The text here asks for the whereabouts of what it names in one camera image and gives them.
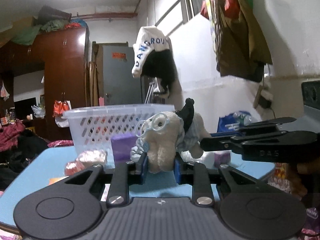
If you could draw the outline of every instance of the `orange bag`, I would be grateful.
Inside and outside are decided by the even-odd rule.
[[[238,19],[240,13],[240,5],[238,0],[218,0],[225,17]]]
[[[54,102],[52,117],[62,116],[63,112],[68,110],[70,110],[69,104],[64,100],[64,93],[62,93],[62,101],[55,100]]]

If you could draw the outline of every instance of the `gray door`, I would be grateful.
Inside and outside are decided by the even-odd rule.
[[[103,46],[103,87],[105,105],[141,104],[141,82],[131,74],[133,48]]]

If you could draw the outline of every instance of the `wardrobe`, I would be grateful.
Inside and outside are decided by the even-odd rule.
[[[46,125],[50,141],[72,139],[69,128],[59,128],[52,117],[55,100],[70,100],[72,108],[88,105],[84,74],[89,37],[86,28],[74,28],[39,34],[32,45],[11,41],[0,48],[0,73],[13,76],[44,69]]]

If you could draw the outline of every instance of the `brown bag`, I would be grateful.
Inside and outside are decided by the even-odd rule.
[[[265,64],[272,64],[262,30],[247,0],[238,0],[237,19],[224,15],[219,6],[221,39],[217,51],[217,70],[221,76],[233,75],[260,82]]]

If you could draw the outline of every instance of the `blue table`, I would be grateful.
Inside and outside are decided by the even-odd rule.
[[[0,229],[19,233],[13,221],[15,205],[25,196],[44,188],[49,179],[64,176],[67,162],[76,158],[74,147],[60,147],[45,150],[6,189],[0,198]],[[260,179],[274,169],[273,163],[243,161],[240,155],[231,156],[231,166]],[[113,168],[113,156],[108,156],[106,168]],[[212,185],[215,199],[219,199],[215,185]],[[173,172],[149,173],[144,185],[130,186],[131,197],[191,197],[190,185],[177,185]]]

